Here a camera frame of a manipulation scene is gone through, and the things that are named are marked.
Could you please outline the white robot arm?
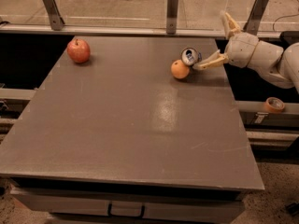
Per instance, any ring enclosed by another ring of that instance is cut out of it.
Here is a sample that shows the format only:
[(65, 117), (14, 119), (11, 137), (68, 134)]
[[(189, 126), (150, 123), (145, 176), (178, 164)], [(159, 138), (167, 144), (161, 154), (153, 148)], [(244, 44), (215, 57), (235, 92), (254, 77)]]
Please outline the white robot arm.
[(296, 88), (299, 92), (299, 44), (286, 49), (262, 41), (257, 35), (243, 32), (227, 12), (221, 12), (221, 21), (228, 43), (223, 53), (215, 51), (207, 59), (196, 63), (198, 71), (228, 63), (254, 70), (263, 80), (282, 89)]

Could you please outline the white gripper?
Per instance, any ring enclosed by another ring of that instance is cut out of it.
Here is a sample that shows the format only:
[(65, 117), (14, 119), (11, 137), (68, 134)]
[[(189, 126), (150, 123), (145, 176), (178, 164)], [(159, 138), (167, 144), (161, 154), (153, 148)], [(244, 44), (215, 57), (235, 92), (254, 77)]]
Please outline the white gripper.
[(196, 63), (192, 67), (196, 71), (220, 67), (225, 63), (244, 68), (249, 64), (254, 50), (259, 43), (259, 38), (256, 35), (241, 33), (242, 29), (239, 24), (228, 12), (222, 11), (220, 17), (225, 37), (227, 39), (231, 37), (225, 48), (225, 53), (221, 53), (219, 50), (215, 51), (208, 58)]

